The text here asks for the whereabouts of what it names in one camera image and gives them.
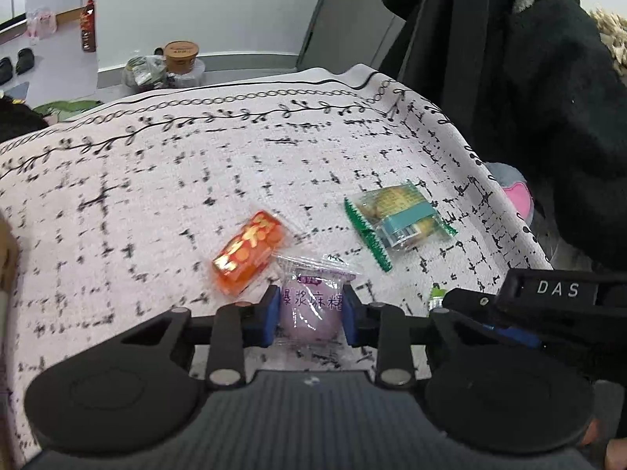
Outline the orange candy snack packet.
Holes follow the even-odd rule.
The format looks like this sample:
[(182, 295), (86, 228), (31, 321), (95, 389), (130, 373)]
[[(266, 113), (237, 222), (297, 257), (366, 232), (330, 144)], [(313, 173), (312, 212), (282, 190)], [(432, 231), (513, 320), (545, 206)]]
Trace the orange candy snack packet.
[(275, 212), (255, 211), (210, 262), (216, 287), (227, 297), (239, 296), (289, 246), (294, 231)]

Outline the pink mochi snack packet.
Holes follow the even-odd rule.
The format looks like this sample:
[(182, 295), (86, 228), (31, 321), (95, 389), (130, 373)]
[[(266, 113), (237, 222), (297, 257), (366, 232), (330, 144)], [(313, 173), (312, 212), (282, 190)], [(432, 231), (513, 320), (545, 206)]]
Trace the pink mochi snack packet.
[(343, 288), (361, 275), (356, 266), (330, 256), (275, 253), (281, 271), (279, 327), (294, 347), (323, 346), (342, 326)]

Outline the green cookie snack packet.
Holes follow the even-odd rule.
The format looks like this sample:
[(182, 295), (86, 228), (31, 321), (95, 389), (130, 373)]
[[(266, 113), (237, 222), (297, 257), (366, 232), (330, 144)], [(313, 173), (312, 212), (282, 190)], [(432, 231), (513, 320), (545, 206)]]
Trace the green cookie snack packet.
[(345, 196), (343, 208), (379, 268), (390, 272), (394, 258), (435, 238), (451, 239), (457, 230), (411, 181)]

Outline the pink grey plush toy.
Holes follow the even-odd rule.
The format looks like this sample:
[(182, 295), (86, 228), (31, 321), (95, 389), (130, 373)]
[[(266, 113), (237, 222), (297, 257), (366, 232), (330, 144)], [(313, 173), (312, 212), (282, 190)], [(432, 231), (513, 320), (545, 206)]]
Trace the pink grey plush toy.
[(523, 174), (506, 163), (486, 163), (486, 167), (515, 206), (516, 212), (527, 225), (530, 225), (533, 222), (535, 207), (533, 207), (533, 197)]

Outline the white patterned table cloth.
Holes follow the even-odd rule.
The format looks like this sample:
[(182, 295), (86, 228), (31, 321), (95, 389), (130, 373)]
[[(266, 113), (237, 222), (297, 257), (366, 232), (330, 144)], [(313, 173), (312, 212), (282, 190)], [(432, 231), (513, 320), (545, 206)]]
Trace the white patterned table cloth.
[[(414, 183), (455, 229), (382, 271), (349, 197)], [(9, 445), (39, 450), (24, 394), (46, 368), (173, 307), (214, 313), (212, 258), (256, 211), (358, 271), (363, 301), (426, 311), (434, 286), (493, 293), (546, 268), (536, 237), (442, 110), (358, 65), (155, 91), (3, 143), (1, 211), (20, 246), (7, 310)]]

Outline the cardboard box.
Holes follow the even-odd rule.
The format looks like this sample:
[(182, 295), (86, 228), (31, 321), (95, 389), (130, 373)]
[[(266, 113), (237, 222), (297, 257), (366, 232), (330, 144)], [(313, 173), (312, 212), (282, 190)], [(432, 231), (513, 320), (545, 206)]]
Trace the cardboard box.
[(0, 217), (0, 273), (1, 297), (9, 298), (13, 292), (19, 261), (19, 245), (14, 237), (11, 225)]

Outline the black coat on rack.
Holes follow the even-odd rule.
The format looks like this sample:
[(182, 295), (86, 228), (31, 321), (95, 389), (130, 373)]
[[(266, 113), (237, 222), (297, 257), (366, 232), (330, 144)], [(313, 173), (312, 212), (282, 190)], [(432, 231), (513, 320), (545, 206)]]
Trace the black coat on rack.
[(626, 87), (580, 0), (382, 0), (382, 61), (491, 163), (530, 181), (560, 237), (626, 267)]

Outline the clear plastic bag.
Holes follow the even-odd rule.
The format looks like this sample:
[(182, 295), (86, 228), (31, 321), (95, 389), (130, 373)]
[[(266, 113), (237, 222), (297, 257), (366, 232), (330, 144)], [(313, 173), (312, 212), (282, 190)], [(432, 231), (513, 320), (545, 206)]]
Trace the clear plastic bag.
[(130, 58), (122, 70), (122, 84), (135, 91), (165, 87), (167, 68), (164, 57), (139, 55)]

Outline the brown lidded cup container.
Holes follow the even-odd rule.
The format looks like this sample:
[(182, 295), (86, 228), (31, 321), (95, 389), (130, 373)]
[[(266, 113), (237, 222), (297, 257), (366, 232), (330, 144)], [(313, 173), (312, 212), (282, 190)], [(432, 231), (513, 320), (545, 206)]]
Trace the brown lidded cup container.
[(164, 57), (169, 72), (186, 74), (194, 69), (199, 46), (188, 40), (175, 40), (164, 47)]

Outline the grey door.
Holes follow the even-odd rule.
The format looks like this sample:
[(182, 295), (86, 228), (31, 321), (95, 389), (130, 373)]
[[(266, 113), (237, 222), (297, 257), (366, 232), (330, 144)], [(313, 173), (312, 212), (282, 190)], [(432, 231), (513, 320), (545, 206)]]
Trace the grey door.
[(341, 73), (356, 64), (377, 69), (403, 24), (382, 0), (320, 0), (297, 69)]

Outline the black clothes pile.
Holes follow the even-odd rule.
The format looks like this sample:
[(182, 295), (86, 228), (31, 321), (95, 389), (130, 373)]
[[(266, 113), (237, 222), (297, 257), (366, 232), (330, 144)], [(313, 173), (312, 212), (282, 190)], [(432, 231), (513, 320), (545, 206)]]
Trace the black clothes pile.
[(18, 103), (10, 97), (0, 100), (0, 141), (8, 141), (19, 136), (43, 130), (48, 122), (28, 105)]

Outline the right black slipper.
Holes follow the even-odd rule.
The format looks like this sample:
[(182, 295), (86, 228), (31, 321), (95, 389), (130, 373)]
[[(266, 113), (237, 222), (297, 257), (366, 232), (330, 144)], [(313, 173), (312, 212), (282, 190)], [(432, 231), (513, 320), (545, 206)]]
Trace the right black slipper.
[(34, 68), (35, 55), (30, 48), (23, 48), (18, 51), (15, 72), (22, 75)]

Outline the black slipper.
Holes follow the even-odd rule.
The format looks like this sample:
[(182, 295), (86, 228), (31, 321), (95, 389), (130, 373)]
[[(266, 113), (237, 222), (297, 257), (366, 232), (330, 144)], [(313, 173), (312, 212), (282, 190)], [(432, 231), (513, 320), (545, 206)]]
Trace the black slipper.
[(34, 68), (35, 55), (30, 48), (23, 48), (18, 51), (15, 72), (22, 75)]
[(13, 64), (9, 57), (2, 57), (0, 60), (0, 85), (8, 83), (13, 79)]

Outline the red oil bottle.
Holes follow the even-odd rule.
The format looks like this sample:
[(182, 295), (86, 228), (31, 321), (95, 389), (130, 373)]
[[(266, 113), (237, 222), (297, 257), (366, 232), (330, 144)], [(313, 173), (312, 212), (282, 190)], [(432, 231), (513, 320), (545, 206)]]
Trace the red oil bottle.
[(87, 0), (87, 3), (83, 7), (80, 27), (83, 51), (96, 51), (96, 9), (94, 8), (94, 0)]

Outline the left black slipper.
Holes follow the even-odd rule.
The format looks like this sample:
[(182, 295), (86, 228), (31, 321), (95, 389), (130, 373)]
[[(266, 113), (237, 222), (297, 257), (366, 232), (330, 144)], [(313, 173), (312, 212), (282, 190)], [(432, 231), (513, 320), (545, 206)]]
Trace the left black slipper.
[(0, 85), (8, 83), (13, 79), (13, 64), (9, 57), (2, 57), (0, 60)]

